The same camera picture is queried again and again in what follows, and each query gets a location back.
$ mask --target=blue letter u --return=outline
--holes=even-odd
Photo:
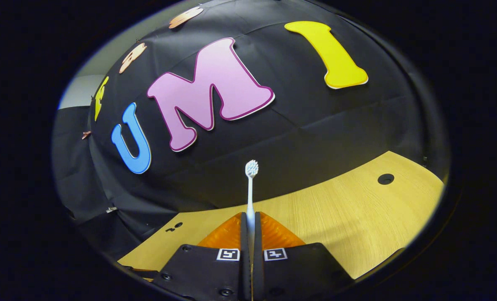
[[[137,121],[137,117],[135,116],[135,108],[137,105],[135,103],[130,103],[128,108],[122,114],[122,121],[128,124],[130,131],[132,132],[132,136],[139,147],[139,155],[137,157],[132,156],[126,143],[124,142],[124,138],[121,135],[121,126],[117,124],[115,128],[113,128],[113,132],[111,133],[111,141],[117,147],[119,154],[126,164],[126,166],[133,173],[144,173],[150,167],[150,162],[152,161],[152,156],[150,154],[150,147],[147,141],[147,137],[143,134],[143,130]]]

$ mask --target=table surface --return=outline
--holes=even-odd
[[[385,173],[388,185],[378,183]],[[436,209],[444,185],[433,173],[392,152],[312,187],[254,203],[307,244],[321,242],[352,278],[406,247]],[[246,205],[178,213],[119,260],[121,265],[161,270],[182,244],[198,244]],[[181,227],[168,231],[179,222]]]

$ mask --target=toothbrush head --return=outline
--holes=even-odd
[[[245,166],[245,175],[247,177],[254,178],[258,173],[258,162],[256,160],[250,160]]]

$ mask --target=letter m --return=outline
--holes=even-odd
[[[190,82],[176,74],[162,74],[148,89],[154,97],[170,132],[170,148],[180,152],[197,139],[197,131],[187,127],[180,112],[207,131],[214,127],[212,90],[221,99],[221,117],[236,120],[269,105],[275,95],[258,84],[233,51],[233,38],[223,38],[197,53],[195,75]]]

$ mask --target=toothbrush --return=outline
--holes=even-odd
[[[252,207],[252,179],[258,173],[258,162],[250,160],[245,165],[245,175],[248,178],[248,204],[247,204],[247,227],[248,227],[248,253],[251,265],[254,263],[254,233],[256,232],[256,221],[254,220],[254,207]]]

